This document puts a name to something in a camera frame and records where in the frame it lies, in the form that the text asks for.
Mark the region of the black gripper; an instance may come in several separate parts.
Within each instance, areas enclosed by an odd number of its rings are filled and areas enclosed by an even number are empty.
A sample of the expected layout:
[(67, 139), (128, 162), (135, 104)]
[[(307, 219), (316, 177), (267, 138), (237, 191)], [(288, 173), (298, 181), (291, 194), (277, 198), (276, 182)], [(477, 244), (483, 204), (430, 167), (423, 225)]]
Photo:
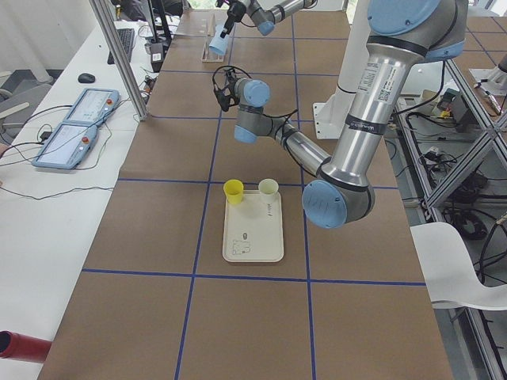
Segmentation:
[[(215, 76), (223, 72), (225, 82), (223, 87), (219, 87)], [(223, 112), (228, 112), (231, 107), (238, 106), (240, 102), (239, 95), (236, 94), (235, 86), (239, 80), (236, 66), (219, 66), (212, 75), (213, 93)]]
[(246, 10), (248, 8), (248, 0), (230, 0), (229, 1), (229, 10), (227, 11), (227, 20), (223, 25), (223, 29), (220, 33), (221, 38), (225, 38), (231, 33), (232, 23), (239, 23), (242, 21), (244, 15), (246, 14)]

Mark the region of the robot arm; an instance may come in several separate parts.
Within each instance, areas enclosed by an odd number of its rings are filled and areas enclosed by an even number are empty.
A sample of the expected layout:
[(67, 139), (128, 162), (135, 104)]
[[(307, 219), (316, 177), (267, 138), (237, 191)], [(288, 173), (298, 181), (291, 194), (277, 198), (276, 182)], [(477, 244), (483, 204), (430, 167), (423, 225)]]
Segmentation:
[(322, 228), (337, 228), (362, 219), (375, 204), (367, 171), (387, 128), (411, 68), (445, 62), (464, 46), (468, 5), (465, 1), (372, 1), (368, 26), (368, 60), (353, 93), (344, 127), (332, 154), (294, 128), (288, 116), (264, 112), (269, 86), (244, 70), (222, 66), (222, 85), (214, 85), (223, 111), (238, 108), (235, 138), (254, 143), (270, 137), (301, 165), (313, 181), (303, 190), (307, 217)]
[(267, 36), (274, 30), (275, 24), (282, 22), (288, 16), (304, 9), (310, 9), (317, 4), (312, 0), (282, 1), (271, 9), (263, 9), (255, 0), (232, 0), (227, 1), (227, 20), (220, 31), (220, 37), (231, 33), (235, 23), (240, 23), (245, 15), (253, 22), (254, 27), (263, 35)]

